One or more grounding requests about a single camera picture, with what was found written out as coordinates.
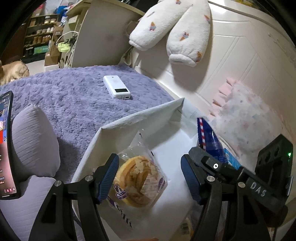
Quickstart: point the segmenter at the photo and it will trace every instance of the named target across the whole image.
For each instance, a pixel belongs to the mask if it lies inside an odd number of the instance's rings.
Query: orange cat
[[[15,61],[10,64],[2,65],[0,60],[0,85],[18,80],[30,75],[28,67],[22,61]]]

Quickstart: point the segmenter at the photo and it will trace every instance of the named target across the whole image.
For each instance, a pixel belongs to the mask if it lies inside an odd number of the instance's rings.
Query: purple label
[[[159,180],[159,183],[158,183],[158,192],[159,192],[160,190],[162,190],[164,186],[165,186],[165,178],[162,177],[162,178]]]
[[[126,217],[126,215],[123,213],[123,211],[120,209],[120,207],[118,206],[118,204],[116,202],[114,202],[109,196],[107,196],[107,200],[109,201],[109,203],[114,206],[120,213],[122,218],[125,220],[125,222],[132,228],[132,224],[131,222],[128,220],[128,218]]]
[[[128,197],[128,192],[127,192],[127,190],[120,188],[120,186],[119,186],[118,183],[116,183],[116,184],[114,185],[114,189],[115,189],[115,191],[116,191],[115,196],[116,196],[119,200],[122,200],[122,199]]]

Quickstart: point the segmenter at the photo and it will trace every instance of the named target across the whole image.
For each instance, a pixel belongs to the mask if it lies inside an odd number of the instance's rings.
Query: blue snack package
[[[241,166],[239,161],[226,148],[224,148],[224,152],[228,163],[232,165],[236,170],[238,170]]]
[[[204,118],[197,119],[198,146],[220,162],[228,163],[215,132]]]

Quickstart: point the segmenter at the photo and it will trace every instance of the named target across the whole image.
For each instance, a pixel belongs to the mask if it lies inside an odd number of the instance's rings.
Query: white paper bag
[[[104,165],[111,153],[127,148],[137,131],[141,131],[145,144],[168,178],[166,189],[135,228],[129,227],[107,201],[98,205],[101,218],[108,224],[104,222],[110,240],[116,240],[117,235],[121,240],[157,237],[160,241],[169,241],[173,236],[193,203],[180,160],[183,154],[196,146],[198,117],[207,120],[182,98],[121,118],[98,130],[72,182],[91,175],[92,169]],[[73,201],[73,209],[79,217],[76,201]]]

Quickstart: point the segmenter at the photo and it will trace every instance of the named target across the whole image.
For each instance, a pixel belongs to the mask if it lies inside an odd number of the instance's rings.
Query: metal screw
[[[93,180],[93,179],[94,179],[94,177],[93,177],[92,175],[88,175],[88,176],[85,177],[85,180],[86,180],[87,182],[90,182],[90,181]]]
[[[56,187],[60,186],[61,184],[62,184],[62,182],[60,180],[54,182],[54,185]]]
[[[238,185],[240,188],[244,188],[246,186],[246,184],[244,184],[243,182],[239,182]]]
[[[207,176],[207,180],[209,182],[213,182],[213,181],[215,181],[215,178],[213,176]]]

